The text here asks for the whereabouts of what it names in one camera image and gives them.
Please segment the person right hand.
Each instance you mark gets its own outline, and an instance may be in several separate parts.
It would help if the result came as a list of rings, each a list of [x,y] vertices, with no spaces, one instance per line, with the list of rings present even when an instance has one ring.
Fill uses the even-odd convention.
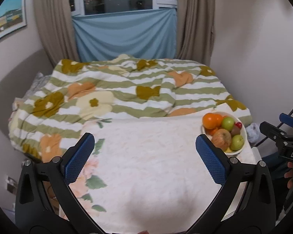
[[[293,186],[293,163],[287,162],[287,167],[289,168],[289,171],[284,174],[284,177],[286,179],[289,179],[287,183],[287,188],[291,189]]]

